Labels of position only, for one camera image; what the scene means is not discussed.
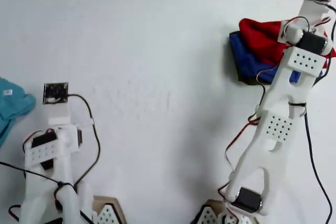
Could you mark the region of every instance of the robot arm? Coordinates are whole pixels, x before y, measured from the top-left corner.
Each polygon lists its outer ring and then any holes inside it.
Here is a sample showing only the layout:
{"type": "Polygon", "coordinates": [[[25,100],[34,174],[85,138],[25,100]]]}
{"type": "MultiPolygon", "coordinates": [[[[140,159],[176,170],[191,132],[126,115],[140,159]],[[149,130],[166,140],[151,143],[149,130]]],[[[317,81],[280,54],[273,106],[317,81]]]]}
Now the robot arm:
{"type": "Polygon", "coordinates": [[[312,28],[307,21],[311,24],[320,21],[327,10],[314,0],[304,0],[299,16],[307,20],[298,18],[290,24],[282,23],[279,41],[292,47],[284,51],[274,80],[256,110],[260,121],[255,135],[231,173],[225,193],[228,209],[241,216],[267,215],[285,176],[287,156],[295,141],[299,119],[305,113],[307,97],[325,63],[323,56],[333,48],[332,41],[323,34],[323,26],[312,28]],[[296,84],[289,82],[293,71],[300,73],[296,84]],[[275,109],[282,99],[288,101],[288,114],[275,109]],[[271,150],[265,148],[269,142],[274,146],[271,150]],[[259,168],[264,171],[261,194],[243,187],[244,179],[259,168]]]}

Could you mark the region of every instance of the hole pattern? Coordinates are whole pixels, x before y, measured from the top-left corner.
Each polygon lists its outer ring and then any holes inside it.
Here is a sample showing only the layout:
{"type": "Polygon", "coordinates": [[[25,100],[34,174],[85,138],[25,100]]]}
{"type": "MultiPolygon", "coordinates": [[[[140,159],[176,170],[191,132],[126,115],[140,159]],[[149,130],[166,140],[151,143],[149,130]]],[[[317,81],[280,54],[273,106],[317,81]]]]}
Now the hole pattern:
{"type": "Polygon", "coordinates": [[[292,123],[288,122],[287,118],[283,119],[274,115],[269,117],[269,121],[268,123],[266,122],[266,125],[266,134],[276,141],[286,141],[292,128],[292,123]]]}
{"type": "Polygon", "coordinates": [[[204,208],[197,224],[214,224],[217,223],[217,217],[210,207],[204,208]]]}
{"type": "Polygon", "coordinates": [[[118,219],[111,206],[105,205],[98,215],[97,224],[117,224],[118,219]]]}
{"type": "Polygon", "coordinates": [[[55,141],[57,140],[27,150],[28,165],[35,165],[55,158],[58,153],[58,145],[55,141]]]}
{"type": "Polygon", "coordinates": [[[291,67],[296,67],[299,70],[305,71],[305,72],[311,72],[314,71],[317,65],[317,60],[314,59],[312,56],[306,56],[302,54],[296,54],[296,57],[294,57],[292,60],[290,60],[289,65],[291,67]]]}

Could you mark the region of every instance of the electrical wire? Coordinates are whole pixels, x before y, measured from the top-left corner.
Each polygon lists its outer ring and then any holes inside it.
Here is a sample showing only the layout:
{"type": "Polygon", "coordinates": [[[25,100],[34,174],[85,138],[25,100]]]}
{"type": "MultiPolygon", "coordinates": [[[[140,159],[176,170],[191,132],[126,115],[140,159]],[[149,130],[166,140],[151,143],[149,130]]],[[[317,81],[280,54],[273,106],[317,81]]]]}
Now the electrical wire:
{"type": "Polygon", "coordinates": [[[327,194],[327,192],[325,191],[323,185],[322,185],[322,182],[319,178],[319,175],[317,174],[317,170],[316,170],[316,167],[315,167],[315,162],[314,162],[314,158],[313,158],[313,150],[312,150],[312,144],[311,144],[311,138],[310,138],[310,131],[309,131],[309,124],[308,124],[308,115],[307,115],[307,112],[305,113],[305,117],[304,117],[304,122],[305,122],[305,125],[306,125],[306,133],[307,133],[307,139],[308,139],[308,146],[309,146],[309,157],[310,157],[310,162],[311,162],[311,166],[313,168],[313,171],[314,171],[314,174],[315,174],[315,177],[316,177],[316,180],[317,182],[319,183],[320,187],[321,187],[321,190],[325,196],[325,198],[327,199],[328,201],[328,204],[329,204],[329,215],[327,217],[327,220],[325,221],[326,223],[325,224],[328,224],[330,219],[331,219],[331,216],[332,216],[332,204],[331,204],[331,201],[329,199],[329,196],[327,194]]]}
{"type": "Polygon", "coordinates": [[[79,97],[86,105],[86,107],[88,108],[88,111],[89,111],[89,114],[90,114],[90,117],[93,121],[93,124],[92,124],[92,128],[93,128],[93,132],[94,132],[94,136],[97,140],[97,145],[98,145],[98,153],[97,153],[97,158],[96,160],[94,161],[94,163],[86,170],[86,172],[83,173],[82,176],[79,177],[79,179],[75,182],[74,184],[74,187],[75,189],[77,188],[78,186],[78,183],[80,183],[83,178],[93,169],[93,167],[97,164],[98,160],[99,160],[99,157],[100,157],[100,153],[101,153],[101,146],[100,146],[100,140],[98,138],[98,135],[97,135],[97,130],[96,130],[96,125],[95,125],[95,121],[94,121],[94,118],[93,118],[93,115],[92,115],[92,111],[91,111],[91,107],[88,103],[88,101],[82,97],[81,95],[79,94],[69,94],[68,97],[79,97]]]}
{"type": "Polygon", "coordinates": [[[9,168],[13,168],[13,169],[16,169],[16,170],[20,170],[21,172],[34,174],[34,175],[36,175],[36,176],[40,176],[40,177],[42,177],[42,178],[45,178],[45,179],[51,180],[51,181],[53,181],[53,182],[55,182],[55,183],[58,183],[57,180],[54,180],[54,179],[49,178],[49,177],[47,177],[47,176],[44,176],[44,175],[42,175],[42,174],[40,174],[40,173],[35,173],[35,172],[30,171],[30,170],[22,169],[22,168],[19,168],[19,167],[17,167],[17,166],[14,166],[14,165],[11,165],[11,164],[8,164],[8,163],[5,163],[5,162],[1,162],[1,161],[0,161],[0,165],[4,165],[4,166],[7,166],[7,167],[9,167],[9,168]]]}
{"type": "Polygon", "coordinates": [[[29,135],[22,143],[22,149],[23,149],[23,152],[26,153],[26,150],[25,150],[25,144],[36,134],[36,133],[39,133],[39,132],[43,132],[43,131],[35,131],[33,132],[31,135],[29,135]]]}
{"type": "MultiPolygon", "coordinates": [[[[324,4],[324,3],[320,3],[320,2],[317,2],[315,0],[313,0],[316,4],[319,4],[319,5],[324,5],[326,6],[328,9],[334,11],[334,13],[336,14],[336,8],[334,8],[333,6],[331,5],[328,5],[328,4],[324,4]]],[[[332,25],[332,30],[331,30],[331,40],[332,42],[334,42],[334,33],[335,33],[335,28],[336,28],[336,19],[332,25]]],[[[325,78],[328,73],[329,73],[329,69],[330,69],[330,66],[331,66],[331,59],[332,59],[332,52],[329,53],[329,57],[328,57],[328,65],[327,65],[327,68],[325,70],[325,73],[320,76],[320,77],[317,77],[316,78],[316,81],[314,83],[314,86],[319,82],[321,81],[323,78],[325,78]]],[[[314,175],[315,175],[315,178],[328,202],[328,205],[329,205],[329,214],[328,214],[328,217],[327,217],[327,220],[325,221],[326,223],[325,224],[328,224],[330,219],[331,219],[331,216],[332,216],[332,203],[330,201],[330,198],[325,190],[325,188],[323,187],[322,185],[322,182],[319,178],[319,175],[317,173],[317,170],[316,170],[316,167],[315,167],[315,163],[314,163],[314,158],[313,158],[313,152],[312,152],[312,143],[311,143],[311,137],[310,137],[310,131],[309,131],[309,123],[308,123],[308,114],[307,114],[307,109],[306,109],[306,113],[305,113],[305,117],[304,117],[304,124],[305,124],[305,127],[306,127],[306,134],[307,134],[307,139],[308,139],[308,147],[309,147],[309,157],[310,157],[310,162],[311,162],[311,166],[313,168],[313,171],[314,171],[314,175]]]]}
{"type": "Polygon", "coordinates": [[[21,205],[12,205],[12,206],[10,206],[9,209],[8,209],[8,214],[9,214],[14,220],[16,220],[17,222],[19,222],[19,217],[18,217],[15,213],[12,212],[12,209],[13,209],[13,208],[20,208],[20,207],[21,207],[21,205]]]}
{"type": "Polygon", "coordinates": [[[264,72],[267,72],[267,71],[271,71],[271,70],[274,70],[276,69],[277,67],[279,66],[279,64],[275,65],[274,67],[271,67],[271,68],[268,68],[268,69],[263,69],[263,70],[260,70],[258,73],[257,73],[257,76],[256,76],[256,82],[263,88],[262,90],[262,96],[261,96],[261,99],[260,99],[260,102],[259,102],[259,105],[261,105],[261,102],[263,101],[263,98],[265,96],[265,93],[266,93],[266,87],[265,85],[259,81],[259,76],[261,73],[264,73],[264,72]]]}
{"type": "Polygon", "coordinates": [[[239,224],[239,218],[228,207],[226,208],[226,210],[236,218],[237,220],[236,224],[239,224]]]}
{"type": "Polygon", "coordinates": [[[309,20],[308,20],[306,17],[304,17],[304,16],[296,16],[296,17],[291,18],[290,20],[288,20],[288,21],[285,23],[284,27],[283,27],[284,29],[283,29],[283,31],[282,31],[281,37],[284,37],[286,41],[287,41],[287,38],[286,38],[286,31],[287,31],[287,28],[288,28],[289,24],[290,24],[291,22],[293,22],[294,20],[298,19],[298,18],[302,18],[302,19],[304,19],[304,20],[307,22],[307,24],[308,24],[308,30],[307,30],[307,31],[309,32],[309,30],[310,30],[310,23],[309,23],[309,20]]]}
{"type": "MultiPolygon", "coordinates": [[[[318,2],[318,1],[315,1],[315,0],[313,0],[313,1],[318,5],[326,6],[328,9],[334,11],[334,13],[336,14],[336,8],[334,8],[333,6],[321,3],[321,2],[318,2]]],[[[334,24],[332,25],[332,29],[331,29],[331,40],[332,40],[332,42],[334,42],[335,28],[336,28],[336,19],[335,19],[334,24]]],[[[327,68],[325,70],[325,73],[322,76],[316,78],[316,81],[315,81],[314,85],[316,83],[318,83],[319,81],[321,81],[323,78],[325,78],[327,76],[327,74],[329,73],[329,69],[330,69],[330,65],[331,65],[331,58],[332,58],[332,53],[330,52],[329,57],[328,57],[328,65],[327,65],[327,68]]]]}
{"type": "MultiPolygon", "coordinates": [[[[76,192],[75,187],[71,183],[63,183],[61,181],[54,180],[54,179],[49,178],[47,176],[44,176],[42,174],[35,173],[35,172],[30,171],[30,170],[22,169],[22,168],[19,168],[17,166],[14,166],[14,165],[11,165],[11,164],[8,164],[8,163],[5,163],[5,162],[0,161],[0,165],[4,165],[4,166],[7,166],[7,167],[16,169],[16,170],[20,170],[20,171],[25,172],[25,173],[30,173],[30,174],[33,174],[33,175],[36,175],[36,176],[39,176],[39,177],[42,177],[42,178],[45,178],[45,179],[48,179],[48,180],[51,180],[51,181],[55,182],[57,184],[57,188],[54,191],[54,198],[57,201],[58,201],[58,199],[57,199],[56,195],[59,192],[59,190],[61,190],[64,186],[71,186],[74,189],[74,191],[76,192]]],[[[12,209],[13,208],[20,208],[20,207],[21,207],[21,205],[13,205],[13,206],[10,206],[10,208],[8,209],[9,215],[11,217],[13,217],[18,222],[19,222],[19,218],[12,212],[12,209]]],[[[94,224],[83,212],[81,212],[80,214],[89,224],[94,224]]]]}
{"type": "Polygon", "coordinates": [[[232,145],[234,145],[234,143],[238,140],[238,138],[240,138],[240,136],[243,134],[243,132],[247,129],[247,127],[249,127],[250,125],[257,125],[259,123],[259,118],[254,119],[248,123],[245,124],[245,126],[238,132],[238,134],[235,136],[235,138],[229,143],[229,145],[226,147],[224,155],[225,155],[225,159],[228,162],[228,164],[231,167],[231,170],[233,171],[233,165],[230,162],[228,156],[227,156],[227,151],[231,148],[232,145]]]}

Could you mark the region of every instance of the white plastic bracket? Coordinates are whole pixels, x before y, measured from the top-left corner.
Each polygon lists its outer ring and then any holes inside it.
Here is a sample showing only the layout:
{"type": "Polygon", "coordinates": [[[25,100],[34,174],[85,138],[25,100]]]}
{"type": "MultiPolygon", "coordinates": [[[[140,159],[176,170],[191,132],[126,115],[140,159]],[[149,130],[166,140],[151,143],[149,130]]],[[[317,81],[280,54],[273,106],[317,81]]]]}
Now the white plastic bracket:
{"type": "MultiPolygon", "coordinates": [[[[274,111],[274,105],[283,98],[287,98],[291,103],[305,103],[324,62],[325,58],[297,47],[286,50],[274,80],[258,107],[257,116],[260,117],[260,121],[253,140],[230,175],[230,183],[225,194],[229,202],[235,201],[243,180],[255,170],[262,168],[264,190],[261,194],[262,206],[257,212],[261,215],[269,213],[269,208],[285,174],[287,155],[295,140],[297,120],[305,109],[289,106],[289,116],[282,116],[274,111]],[[294,70],[300,72],[300,78],[296,84],[289,82],[294,70]],[[269,140],[276,141],[271,151],[265,148],[269,140]]],[[[255,215],[231,204],[229,207],[245,216],[255,215]]]]}
{"type": "Polygon", "coordinates": [[[97,217],[97,224],[121,224],[113,207],[105,205],[97,217]]]}
{"type": "Polygon", "coordinates": [[[216,224],[217,216],[211,207],[205,207],[199,217],[197,224],[216,224]]]}

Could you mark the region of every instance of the white tabletop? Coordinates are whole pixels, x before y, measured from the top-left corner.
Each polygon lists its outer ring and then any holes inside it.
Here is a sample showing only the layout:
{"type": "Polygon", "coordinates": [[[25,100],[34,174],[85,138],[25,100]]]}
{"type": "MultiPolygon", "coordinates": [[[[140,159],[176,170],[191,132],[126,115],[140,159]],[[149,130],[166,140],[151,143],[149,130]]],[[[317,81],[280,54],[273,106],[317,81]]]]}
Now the white tabletop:
{"type": "MultiPolygon", "coordinates": [[[[38,102],[12,129],[0,160],[23,166],[24,137],[46,127],[43,84],[68,81],[69,91],[91,104],[101,138],[100,162],[87,177],[94,194],[117,197],[129,223],[190,223],[205,200],[220,199],[216,189],[230,172],[224,149],[261,95],[260,87],[237,82],[228,34],[242,18],[286,19],[296,16],[301,4],[0,0],[0,75],[38,102]]],[[[316,167],[334,204],[335,79],[332,66],[308,101],[316,167]]],[[[70,105],[74,122],[88,118],[76,98],[70,105]]],[[[234,164],[253,133],[248,129],[230,150],[234,164]]],[[[82,151],[73,157],[76,177],[96,156],[92,129],[83,135],[82,151]]],[[[274,209],[261,223],[324,223],[328,215],[303,120],[295,140],[274,209]]],[[[6,167],[0,167],[0,177],[0,219],[11,223],[7,210],[22,202],[25,181],[6,167]]]]}

